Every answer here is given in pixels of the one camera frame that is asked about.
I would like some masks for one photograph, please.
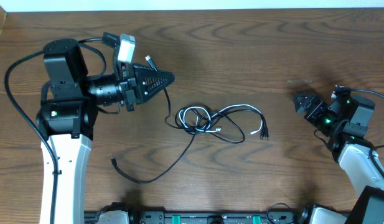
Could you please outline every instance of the wooden table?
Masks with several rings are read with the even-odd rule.
[[[257,134],[232,145],[199,135],[172,171],[137,185],[117,174],[111,156],[127,173],[150,179],[176,160],[190,136],[164,124],[163,93],[131,113],[100,114],[85,210],[111,202],[206,211],[266,210],[276,202],[353,207],[357,196],[347,175],[314,137],[314,127],[296,114],[292,96],[312,88],[330,100],[336,84],[384,94],[384,9],[10,13],[0,41],[0,223],[38,222],[43,175],[40,140],[5,94],[6,69],[52,40],[104,31],[135,36],[134,62],[145,63],[149,54],[176,75],[168,88],[172,114],[194,103],[218,110],[251,104],[265,115],[270,140]],[[110,61],[111,49],[93,46]],[[99,72],[100,59],[83,54],[90,73]],[[42,57],[12,73],[12,92],[31,118],[47,80]],[[384,100],[365,96],[377,104],[366,137],[384,144]],[[253,114],[232,117],[245,132],[260,122]],[[239,138],[222,126],[224,134]],[[384,149],[379,154],[384,165]]]

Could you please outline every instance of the white arm segment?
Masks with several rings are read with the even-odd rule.
[[[339,164],[347,173],[358,197],[366,186],[384,190],[384,178],[369,159],[369,151],[368,147],[348,144],[343,148],[339,157]],[[384,172],[376,151],[373,151],[373,156]]]
[[[82,134],[79,139],[72,139],[70,134],[60,134],[50,136],[48,143],[58,157],[59,170],[62,171],[57,183],[55,224],[84,223],[85,171],[92,141]],[[41,148],[44,157],[44,188],[40,224],[49,224],[54,166],[44,144],[41,144]]]

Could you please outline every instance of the white cable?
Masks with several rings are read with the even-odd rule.
[[[225,111],[225,110],[227,110],[229,108],[239,108],[239,107],[250,108],[250,109],[255,110],[256,112],[258,112],[260,115],[262,115],[262,113],[257,108],[255,108],[254,106],[251,106],[251,105],[246,105],[246,104],[227,106],[224,109],[222,109],[222,110],[218,111],[217,113],[215,113],[213,116],[209,116],[210,115],[209,112],[205,108],[203,108],[201,106],[191,106],[189,108],[180,110],[178,115],[179,115],[179,120],[183,124],[184,128],[189,128],[188,125],[186,124],[186,120],[185,120],[186,113],[188,112],[188,110],[191,110],[191,109],[203,110],[205,112],[205,114],[207,115],[207,117],[208,117],[208,123],[206,123],[203,127],[201,127],[202,129],[196,128],[196,130],[197,131],[201,131],[201,132],[207,132],[207,133],[216,133],[216,132],[221,131],[221,127],[218,127],[215,130],[210,130],[212,128],[211,127],[211,125],[212,125],[211,118],[215,119],[217,116],[221,116],[221,112],[223,112],[223,111]],[[196,127],[199,124],[199,120],[200,120],[199,116],[196,115]],[[263,126],[263,120],[261,119],[260,128],[258,130],[256,130],[256,131],[251,131],[249,134],[255,134],[255,133],[261,131],[262,126]]]

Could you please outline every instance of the green tape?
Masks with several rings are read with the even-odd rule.
[[[180,215],[173,215],[172,216],[172,224],[180,224]]]
[[[261,224],[261,217],[260,216],[253,216],[253,224]]]

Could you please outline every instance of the white backdrop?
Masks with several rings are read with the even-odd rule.
[[[384,7],[384,0],[0,0],[6,12]]]

